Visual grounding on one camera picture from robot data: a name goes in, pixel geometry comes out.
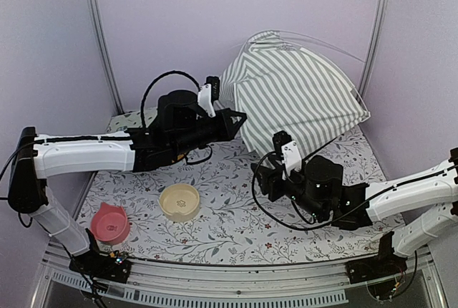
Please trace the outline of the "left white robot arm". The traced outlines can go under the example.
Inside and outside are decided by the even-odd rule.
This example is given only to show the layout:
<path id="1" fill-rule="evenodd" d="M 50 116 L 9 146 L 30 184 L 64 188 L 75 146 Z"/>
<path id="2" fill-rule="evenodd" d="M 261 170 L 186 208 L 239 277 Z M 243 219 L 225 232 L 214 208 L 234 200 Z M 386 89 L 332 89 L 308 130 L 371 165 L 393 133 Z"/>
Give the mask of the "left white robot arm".
<path id="1" fill-rule="evenodd" d="M 47 179 L 100 170 L 156 170 L 197 148 L 234 139 L 247 115 L 230 108 L 215 110 L 213 102 L 204 92 L 176 90 L 159 99 L 151 123 L 142 120 L 139 127 L 109 134 L 54 137 L 24 128 L 6 162 L 11 169 L 9 206 L 29 215 L 91 275 L 101 274 L 107 265 L 95 237 L 47 191 Z"/>

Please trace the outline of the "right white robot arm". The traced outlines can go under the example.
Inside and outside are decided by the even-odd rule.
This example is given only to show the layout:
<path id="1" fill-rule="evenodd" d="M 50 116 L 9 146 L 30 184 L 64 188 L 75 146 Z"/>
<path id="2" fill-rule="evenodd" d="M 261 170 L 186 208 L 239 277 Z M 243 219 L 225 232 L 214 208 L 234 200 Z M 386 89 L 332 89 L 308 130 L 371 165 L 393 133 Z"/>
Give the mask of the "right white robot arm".
<path id="1" fill-rule="evenodd" d="M 251 187 L 259 188 L 270 201 L 286 197 L 302 208 L 315 222 L 306 227 L 314 231 L 327 226 L 355 231 L 389 216 L 424 206 L 430 209 L 410 224 L 384 235 L 378 255 L 370 261 L 375 276 L 386 276 L 398 259 L 411 256 L 419 247 L 457 225 L 457 157 L 429 170 L 380 183 L 346 186 L 344 169 L 321 155 L 296 158 L 292 163 L 287 148 L 282 155 L 264 155 L 273 167 L 261 161 L 252 164 Z"/>

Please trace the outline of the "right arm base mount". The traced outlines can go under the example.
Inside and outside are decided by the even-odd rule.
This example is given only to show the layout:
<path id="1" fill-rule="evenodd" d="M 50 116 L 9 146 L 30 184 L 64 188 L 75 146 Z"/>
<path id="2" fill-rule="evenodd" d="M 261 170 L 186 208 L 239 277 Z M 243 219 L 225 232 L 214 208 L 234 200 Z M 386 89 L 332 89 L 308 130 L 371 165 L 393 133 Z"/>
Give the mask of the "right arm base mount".
<path id="1" fill-rule="evenodd" d="M 378 254 L 363 259 L 347 261 L 346 274 L 351 284 L 400 274 L 407 270 L 406 257 L 394 254 Z"/>

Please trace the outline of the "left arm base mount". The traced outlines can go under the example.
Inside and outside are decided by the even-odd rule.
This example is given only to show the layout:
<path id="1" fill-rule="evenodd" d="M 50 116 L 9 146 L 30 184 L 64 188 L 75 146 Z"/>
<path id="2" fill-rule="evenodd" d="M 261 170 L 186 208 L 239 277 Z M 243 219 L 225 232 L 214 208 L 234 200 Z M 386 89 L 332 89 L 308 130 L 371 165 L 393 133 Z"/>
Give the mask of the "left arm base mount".
<path id="1" fill-rule="evenodd" d="M 72 254 L 69 268 L 96 279 L 126 284 L 132 269 L 132 262 L 118 261 L 117 257 L 89 250 L 79 256 Z"/>

